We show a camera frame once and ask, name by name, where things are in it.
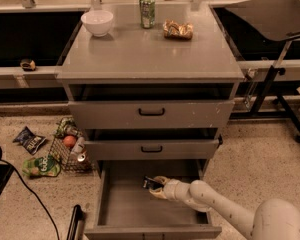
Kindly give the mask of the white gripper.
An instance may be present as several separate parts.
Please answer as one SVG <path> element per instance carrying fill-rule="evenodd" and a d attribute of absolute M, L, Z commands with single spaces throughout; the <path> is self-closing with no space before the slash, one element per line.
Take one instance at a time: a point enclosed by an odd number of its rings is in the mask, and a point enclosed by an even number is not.
<path fill-rule="evenodd" d="M 156 176 L 154 180 L 162 185 L 159 189 L 150 189 L 149 193 L 162 200 L 188 202 L 192 196 L 190 194 L 190 184 L 171 179 L 165 176 Z"/>

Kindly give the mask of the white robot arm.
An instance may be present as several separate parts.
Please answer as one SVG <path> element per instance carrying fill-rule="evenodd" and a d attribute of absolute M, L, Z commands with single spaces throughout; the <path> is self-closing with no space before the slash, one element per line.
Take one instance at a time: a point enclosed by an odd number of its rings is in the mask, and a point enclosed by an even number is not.
<path fill-rule="evenodd" d="M 268 199 L 251 212 L 202 180 L 145 176 L 143 187 L 156 198 L 180 201 L 196 211 L 213 208 L 247 240 L 300 240 L 300 211 L 285 200 Z"/>

